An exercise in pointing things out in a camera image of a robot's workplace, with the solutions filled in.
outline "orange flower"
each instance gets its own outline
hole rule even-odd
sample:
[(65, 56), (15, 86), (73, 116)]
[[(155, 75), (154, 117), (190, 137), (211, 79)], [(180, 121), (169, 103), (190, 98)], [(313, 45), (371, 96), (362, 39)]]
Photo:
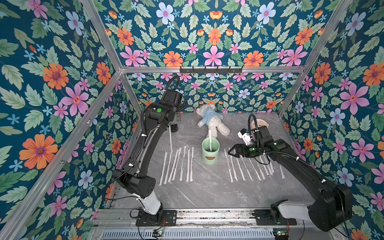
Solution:
[(113, 154), (117, 154), (120, 150), (120, 147), (121, 147), (121, 143), (120, 143), (120, 140), (117, 138), (113, 141), (113, 144), (112, 144), (112, 153)]
[(164, 55), (164, 63), (167, 64), (167, 67), (181, 67), (181, 63), (183, 59), (180, 58), (179, 53), (175, 53), (174, 51), (169, 51), (169, 54), (166, 53)]
[(80, 228), (80, 227), (83, 225), (83, 222), (84, 222), (84, 219), (80, 219), (80, 220), (76, 223), (76, 228)]
[(211, 16), (212, 19), (220, 19), (222, 16), (223, 16), (223, 12), (222, 11), (211, 11), (209, 13), (209, 16)]
[(225, 34), (227, 36), (232, 36), (233, 35), (233, 30), (228, 28), (227, 31), (225, 32)]
[(295, 40), (296, 44), (303, 45), (304, 43), (308, 42), (310, 40), (310, 37), (312, 37), (312, 28), (304, 28), (302, 31), (300, 31)]
[(267, 103), (265, 104), (265, 106), (266, 106), (268, 109), (272, 109), (272, 108), (276, 107), (276, 105), (277, 105), (277, 102), (274, 101), (274, 100), (269, 101), (269, 102), (267, 102)]
[(109, 11), (108, 13), (109, 13), (109, 15), (111, 16), (111, 18), (113, 18), (113, 19), (118, 18), (118, 14), (115, 13), (114, 11)]
[(63, 66), (60, 64), (50, 63), (49, 68), (43, 69), (43, 73), (43, 79), (48, 82), (50, 88), (56, 87), (57, 90), (60, 90), (69, 81), (67, 71), (63, 70)]
[(42, 169), (47, 166), (47, 162), (51, 162), (55, 156), (53, 153), (57, 152), (57, 144), (53, 144), (55, 140), (48, 136), (45, 139), (44, 134), (36, 134), (35, 140), (28, 138), (24, 143), (23, 147), (27, 150), (21, 150), (20, 160), (27, 160), (24, 163), (29, 169), (32, 169), (37, 164), (37, 169)]
[(288, 125), (288, 123), (284, 122), (284, 126), (287, 129), (287, 131), (289, 132), (289, 125)]
[(353, 240), (368, 240), (368, 237), (362, 233), (360, 229), (353, 229), (352, 230), (352, 239)]
[(220, 42), (221, 33), (219, 33), (217, 28), (212, 29), (212, 31), (208, 34), (208, 41), (212, 43), (212, 45), (216, 45)]
[(318, 19), (319, 17), (321, 17), (321, 15), (323, 15), (323, 10), (319, 10), (317, 11), (315, 14), (314, 14), (314, 18)]
[(312, 139), (309, 139), (309, 138), (306, 138), (304, 140), (304, 147), (305, 147), (305, 150), (307, 151), (311, 151), (313, 149), (313, 142), (312, 142)]
[(314, 74), (315, 82), (318, 84), (323, 84), (328, 81), (329, 74), (331, 74), (331, 69), (329, 68), (331, 65), (329, 63), (322, 63), (317, 67), (316, 72)]
[(118, 38), (119, 41), (124, 43), (126, 46), (132, 45), (135, 39), (132, 36), (132, 33), (130, 31), (127, 31), (125, 28), (118, 29)]
[(152, 101), (147, 101), (147, 102), (145, 103), (145, 106), (148, 107), (148, 106), (151, 105), (151, 104), (152, 104)]
[(107, 84), (111, 78), (111, 73), (109, 72), (109, 67), (105, 63), (98, 63), (96, 68), (96, 73), (99, 75), (100, 82)]
[(204, 30), (200, 29), (199, 31), (197, 31), (197, 35), (203, 36), (204, 35)]
[(260, 66), (260, 63), (264, 61), (262, 58), (264, 55), (259, 53), (259, 51), (253, 51), (253, 53), (248, 53), (247, 57), (244, 58), (244, 66), (246, 67), (255, 67)]
[(363, 82), (366, 82), (368, 86), (380, 85), (381, 81), (384, 81), (384, 63), (376, 63), (369, 66), (369, 69), (365, 70), (365, 77), (362, 78)]

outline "plush toy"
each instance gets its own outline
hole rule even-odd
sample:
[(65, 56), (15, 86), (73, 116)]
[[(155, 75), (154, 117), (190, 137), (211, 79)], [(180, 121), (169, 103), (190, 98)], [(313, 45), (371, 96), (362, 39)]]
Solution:
[(203, 118), (197, 125), (202, 127), (206, 124), (208, 130), (211, 130), (212, 137), (217, 137), (217, 130), (224, 136), (229, 135), (229, 128), (221, 122), (223, 115), (215, 112), (215, 105), (205, 104), (196, 109), (196, 113)]

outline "mint green cup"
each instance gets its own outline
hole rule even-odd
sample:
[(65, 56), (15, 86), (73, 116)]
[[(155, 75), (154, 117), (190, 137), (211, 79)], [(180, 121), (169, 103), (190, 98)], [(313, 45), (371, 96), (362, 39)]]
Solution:
[(215, 164), (218, 159), (218, 151), (220, 149), (220, 143), (216, 138), (212, 138), (212, 152), (209, 148), (209, 138), (204, 139), (202, 145), (202, 157), (206, 164)]

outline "metal panel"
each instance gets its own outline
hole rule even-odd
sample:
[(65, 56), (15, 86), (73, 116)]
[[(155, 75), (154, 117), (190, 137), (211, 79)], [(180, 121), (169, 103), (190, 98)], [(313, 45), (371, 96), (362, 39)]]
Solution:
[(331, 34), (339, 24), (341, 18), (343, 17), (345, 12), (347, 11), (347, 8), (352, 2), (353, 0), (340, 0), (339, 3), (337, 4), (335, 11), (329, 18), (327, 25), (325, 25), (324, 32), (321, 34), (318, 42), (316, 43), (316, 46), (312, 49), (312, 52), (310, 53), (307, 61), (305, 62), (304, 72), (297, 77), (295, 83), (293, 84), (291, 90), (289, 91), (287, 97), (285, 98), (284, 103), (278, 112), (280, 117), (283, 116), (284, 112), (288, 108), (288, 105), (291, 103), (293, 97), (295, 96), (297, 91), (300, 89), (302, 82), (304, 81), (305, 77), (307, 77), (312, 66), (315, 64), (321, 51), (325, 47), (329, 38), (331, 37)]
[(19, 235), (21, 229), (32, 216), (33, 212), (41, 202), (41, 199), (48, 191), (48, 188), (51, 186), (52, 182), (56, 179), (60, 170), (63, 168), (64, 163), (67, 161), (70, 154), (74, 151), (76, 145), (88, 129), (89, 123), (96, 117), (100, 108), (105, 103), (105, 99), (107, 99), (109, 93), (116, 86), (120, 77), (121, 74), (119, 72), (115, 73), (108, 84), (100, 92), (99, 96), (93, 102), (88, 111), (84, 114), (78, 125), (69, 135), (55, 157), (45, 168), (33, 187), (29, 190), (28, 194), (22, 200), (13, 216), (3, 226), (2, 230), (0, 231), (1, 240), (15, 240)]

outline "gray marble table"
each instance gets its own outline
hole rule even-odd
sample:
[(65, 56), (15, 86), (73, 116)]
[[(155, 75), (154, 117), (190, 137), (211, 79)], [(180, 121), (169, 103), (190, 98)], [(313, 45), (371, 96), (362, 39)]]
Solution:
[[(257, 118), (265, 120), (269, 124), (269, 131), (274, 139), (283, 139), (292, 143), (281, 119), (277, 114), (256, 114)], [(253, 178), (251, 182), (244, 164), (239, 159), (246, 181), (242, 180), (237, 162), (234, 160), (237, 173), (236, 181), (230, 182), (224, 148), (228, 150), (236, 143), (243, 143), (237, 133), (247, 128), (248, 114), (228, 113), (224, 114), (222, 122), (229, 127), (231, 133), (228, 137), (218, 134), (220, 153), (216, 164), (207, 165), (202, 161), (201, 143), (206, 138), (208, 127), (198, 127), (201, 117), (194, 113), (183, 113), (179, 130), (172, 133), (173, 154), (171, 167), (176, 149), (181, 147), (182, 152), (176, 172), (176, 178), (171, 183), (158, 186), (164, 160), (164, 151), (168, 151), (167, 165), (170, 152), (169, 133), (165, 132), (156, 146), (148, 169), (148, 176), (156, 178), (155, 193), (165, 208), (240, 208), (240, 207), (269, 207), (270, 204), (281, 199), (292, 201), (313, 201), (308, 191), (299, 181), (283, 168), (285, 179), (281, 178), (279, 164), (273, 162), (275, 173), (269, 177), (263, 166), (260, 165), (265, 175), (265, 180), (258, 180), (256, 173), (248, 159), (244, 159)], [(183, 181), (179, 181), (183, 148), (194, 147), (193, 182), (186, 182), (187, 168), (184, 162)], [(120, 188), (115, 198), (130, 195), (124, 188)], [(114, 201), (112, 208), (126, 209), (140, 206), (133, 198)]]

